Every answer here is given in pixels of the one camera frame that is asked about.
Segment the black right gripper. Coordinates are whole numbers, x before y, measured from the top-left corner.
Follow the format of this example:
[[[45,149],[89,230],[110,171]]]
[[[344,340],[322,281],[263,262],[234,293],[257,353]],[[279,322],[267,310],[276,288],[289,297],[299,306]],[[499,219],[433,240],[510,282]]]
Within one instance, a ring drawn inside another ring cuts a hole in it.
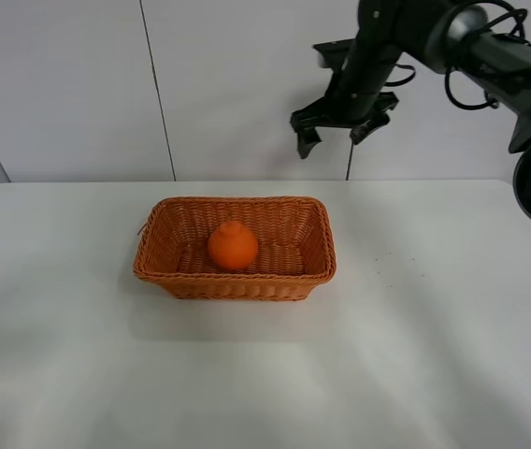
[[[291,115],[301,159],[307,159],[320,143],[316,127],[352,127],[351,142],[360,144],[390,122],[385,111],[371,110],[401,54],[402,50],[389,43],[352,42],[343,68],[332,71],[323,97]]]

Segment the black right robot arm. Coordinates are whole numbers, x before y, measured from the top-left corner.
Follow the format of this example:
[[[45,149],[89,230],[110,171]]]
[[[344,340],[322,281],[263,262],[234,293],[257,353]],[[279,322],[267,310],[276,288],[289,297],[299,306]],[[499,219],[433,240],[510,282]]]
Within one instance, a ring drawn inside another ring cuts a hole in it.
[[[390,121],[397,106],[396,82],[390,76],[408,54],[418,63],[449,78],[460,72],[484,93],[483,106],[505,106],[517,122],[509,152],[519,160],[513,189],[531,219],[531,42],[524,22],[527,10],[501,2],[502,19],[513,21],[507,33],[482,1],[362,1],[358,32],[352,39],[317,46],[322,66],[332,72],[324,95],[293,112],[290,124],[297,151],[309,156],[322,128],[346,129],[353,144],[361,143]]]

